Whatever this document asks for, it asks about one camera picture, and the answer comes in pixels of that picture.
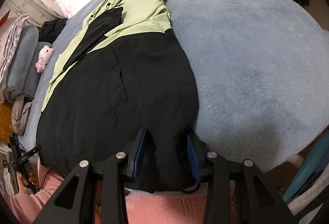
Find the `pink sleeved left forearm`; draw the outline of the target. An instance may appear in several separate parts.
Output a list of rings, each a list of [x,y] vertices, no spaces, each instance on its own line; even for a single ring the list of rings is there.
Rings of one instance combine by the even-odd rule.
[[[51,168],[43,166],[40,161],[37,161],[36,166],[31,167],[28,175],[30,183],[38,188],[35,194],[30,194],[19,172],[16,173],[18,193],[13,196],[5,192],[1,193],[20,223],[32,223],[64,181],[63,177]]]

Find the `person's left hand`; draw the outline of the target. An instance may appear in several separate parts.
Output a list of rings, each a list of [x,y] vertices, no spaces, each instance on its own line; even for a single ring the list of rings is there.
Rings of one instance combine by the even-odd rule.
[[[31,169],[29,172],[28,172],[28,175],[29,175],[29,179],[28,181],[30,183],[32,183],[34,186],[38,186],[38,176],[37,176],[37,172],[33,169]],[[28,188],[26,187],[25,183],[24,183],[24,178],[22,176],[21,173],[17,172],[16,173],[16,176],[17,176],[17,184],[18,184],[18,193],[22,193],[22,194],[30,194]]]

